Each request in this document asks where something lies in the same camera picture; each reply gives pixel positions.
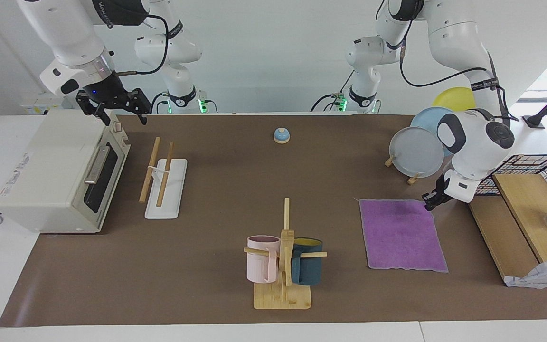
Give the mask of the wooden plate rack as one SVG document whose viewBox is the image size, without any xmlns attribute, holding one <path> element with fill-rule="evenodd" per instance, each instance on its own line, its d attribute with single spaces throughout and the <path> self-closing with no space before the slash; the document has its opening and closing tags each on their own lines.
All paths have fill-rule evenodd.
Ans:
<svg viewBox="0 0 547 342">
<path fill-rule="evenodd" d="M 388 160 L 386 160 L 385 166 L 386 166 L 386 167 L 391 167 L 391 166 L 394 164 L 394 159 L 395 159 L 394 156 L 390 156 L 390 157 L 388 158 Z M 419 176 L 420 176 L 419 173 L 414 174 L 412 177 L 408 178 L 408 180 L 406 181 L 406 183 L 407 183 L 409 186 L 415 184 L 415 182 L 417 182 L 417 180 L 419 179 Z"/>
</svg>

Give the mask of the wooden mug tree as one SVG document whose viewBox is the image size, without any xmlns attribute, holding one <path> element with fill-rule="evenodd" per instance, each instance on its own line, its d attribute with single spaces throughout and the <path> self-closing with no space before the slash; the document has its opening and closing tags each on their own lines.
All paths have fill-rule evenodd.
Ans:
<svg viewBox="0 0 547 342">
<path fill-rule="evenodd" d="M 292 281 L 292 251 L 294 231 L 290 228 L 290 199 L 284 199 L 284 227 L 280 234 L 280 246 L 244 247 L 247 255 L 265 257 L 267 282 L 254 282 L 253 307 L 257 310 L 305 310 L 312 306 L 311 287 Z"/>
</svg>

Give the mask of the yellow plate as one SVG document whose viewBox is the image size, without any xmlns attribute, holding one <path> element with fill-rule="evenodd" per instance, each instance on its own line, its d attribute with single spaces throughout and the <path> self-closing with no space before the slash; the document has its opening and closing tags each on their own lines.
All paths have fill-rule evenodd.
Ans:
<svg viewBox="0 0 547 342">
<path fill-rule="evenodd" d="M 439 93 L 432 106 L 445 107 L 452 111 L 465 111 L 477 108 L 472 90 L 469 87 L 451 87 Z"/>
</svg>

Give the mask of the grey plate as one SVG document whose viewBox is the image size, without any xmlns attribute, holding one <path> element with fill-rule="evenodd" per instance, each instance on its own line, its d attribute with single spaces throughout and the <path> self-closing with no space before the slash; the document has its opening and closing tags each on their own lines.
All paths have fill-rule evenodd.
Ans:
<svg viewBox="0 0 547 342">
<path fill-rule="evenodd" d="M 430 177 L 442 166 L 442 143 L 426 129 L 409 126 L 398 131 L 389 143 L 389 158 L 385 165 L 409 177 L 408 184 Z"/>
</svg>

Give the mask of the pink mug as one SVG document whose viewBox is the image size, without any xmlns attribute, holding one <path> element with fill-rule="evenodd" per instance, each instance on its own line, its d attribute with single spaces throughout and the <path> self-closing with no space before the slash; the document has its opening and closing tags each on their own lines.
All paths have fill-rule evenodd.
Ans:
<svg viewBox="0 0 547 342">
<path fill-rule="evenodd" d="M 254 235 L 247 238 L 247 247 L 265 251 L 265 255 L 247 254 L 246 277 L 259 284 L 275 282 L 278 277 L 278 253 L 281 240 L 276 236 Z"/>
</svg>

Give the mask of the white power strip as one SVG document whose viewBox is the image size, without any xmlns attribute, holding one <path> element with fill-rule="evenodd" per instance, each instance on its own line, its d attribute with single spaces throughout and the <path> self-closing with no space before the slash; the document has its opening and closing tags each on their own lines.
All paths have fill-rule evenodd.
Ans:
<svg viewBox="0 0 547 342">
<path fill-rule="evenodd" d="M 65 97 L 57 97 L 52 93 L 41 92 L 37 95 L 25 95 L 20 103 L 27 115 L 47 115 L 51 110 L 71 110 L 70 101 Z"/>
</svg>

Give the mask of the beige toaster oven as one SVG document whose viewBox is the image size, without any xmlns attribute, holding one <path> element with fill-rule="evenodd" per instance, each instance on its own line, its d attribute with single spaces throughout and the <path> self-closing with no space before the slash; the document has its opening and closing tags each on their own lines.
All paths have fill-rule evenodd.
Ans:
<svg viewBox="0 0 547 342">
<path fill-rule="evenodd" d="M 0 190 L 6 219 L 39 233 L 101 231 L 124 163 L 128 136 L 80 110 L 50 111 Z"/>
</svg>

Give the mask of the brown table mat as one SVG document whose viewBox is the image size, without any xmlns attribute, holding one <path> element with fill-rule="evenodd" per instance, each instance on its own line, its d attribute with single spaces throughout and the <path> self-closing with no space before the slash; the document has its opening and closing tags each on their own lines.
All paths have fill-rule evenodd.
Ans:
<svg viewBox="0 0 547 342">
<path fill-rule="evenodd" d="M 154 115 L 121 117 L 131 149 L 100 234 L 41 235 L 0 318 L 39 325 L 546 320 L 547 289 L 510 288 L 473 216 L 450 201 L 433 212 L 447 273 L 368 268 L 360 199 L 420 199 L 384 163 L 408 115 Z M 290 141 L 273 139 L 287 128 Z M 158 159 L 188 161 L 179 216 L 146 219 L 139 203 L 156 137 Z M 256 310 L 248 236 L 290 227 L 323 241 L 322 281 L 308 310 Z"/>
</svg>

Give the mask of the white wooden-bar towel rack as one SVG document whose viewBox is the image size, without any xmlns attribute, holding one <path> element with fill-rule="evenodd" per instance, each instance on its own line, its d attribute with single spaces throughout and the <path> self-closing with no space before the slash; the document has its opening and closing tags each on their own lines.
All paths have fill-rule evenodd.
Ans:
<svg viewBox="0 0 547 342">
<path fill-rule="evenodd" d="M 157 136 L 146 168 L 139 203 L 146 203 L 146 219 L 176 219 L 180 212 L 188 161 L 173 159 L 173 142 L 169 145 L 167 157 L 158 159 L 159 146 L 160 137 Z"/>
</svg>

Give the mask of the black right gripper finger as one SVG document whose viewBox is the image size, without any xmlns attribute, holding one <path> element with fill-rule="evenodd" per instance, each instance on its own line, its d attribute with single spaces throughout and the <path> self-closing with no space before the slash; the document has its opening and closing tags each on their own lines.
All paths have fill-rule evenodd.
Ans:
<svg viewBox="0 0 547 342">
<path fill-rule="evenodd" d="M 97 106 L 94 106 L 91 103 L 89 95 L 87 93 L 77 93 L 76 102 L 78 103 L 80 109 L 83 111 L 84 115 L 93 115 L 100 119 L 105 126 L 109 126 L 110 118 L 105 112 L 104 103 L 98 102 Z"/>
<path fill-rule="evenodd" d="M 142 125 L 146 125 L 151 113 L 151 102 L 142 89 L 137 87 L 129 93 L 130 111 L 137 115 Z"/>
</svg>

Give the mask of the purple and grey towel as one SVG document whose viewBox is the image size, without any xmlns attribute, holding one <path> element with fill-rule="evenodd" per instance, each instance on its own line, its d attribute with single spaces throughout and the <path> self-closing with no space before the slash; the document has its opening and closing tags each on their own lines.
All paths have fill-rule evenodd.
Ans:
<svg viewBox="0 0 547 342">
<path fill-rule="evenodd" d="M 371 270 L 448 273 L 434 217 L 414 199 L 360 199 L 367 265 Z"/>
</svg>

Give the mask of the light blue plate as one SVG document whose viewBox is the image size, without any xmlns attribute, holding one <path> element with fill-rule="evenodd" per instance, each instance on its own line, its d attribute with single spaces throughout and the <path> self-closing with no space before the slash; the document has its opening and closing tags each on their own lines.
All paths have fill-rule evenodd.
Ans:
<svg viewBox="0 0 547 342">
<path fill-rule="evenodd" d="M 439 148 L 443 151 L 445 157 L 453 155 L 453 153 L 438 140 L 437 136 L 439 121 L 451 112 L 451 110 L 445 107 L 434 106 L 422 110 L 413 117 L 410 126 L 424 129 L 428 131 L 430 135 L 425 138 L 425 141 L 420 139 L 419 142 L 412 143 L 412 147 L 410 148 L 412 154 Z"/>
</svg>

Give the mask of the dark teal mug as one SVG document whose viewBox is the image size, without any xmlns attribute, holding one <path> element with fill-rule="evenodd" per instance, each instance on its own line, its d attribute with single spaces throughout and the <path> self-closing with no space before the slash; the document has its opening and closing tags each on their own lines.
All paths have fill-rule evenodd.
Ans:
<svg viewBox="0 0 547 342">
<path fill-rule="evenodd" d="M 323 242 L 319 239 L 299 237 L 294 240 L 291 259 L 291 279 L 294 284 L 314 286 L 321 281 L 321 258 L 301 257 L 302 253 L 321 251 Z"/>
</svg>

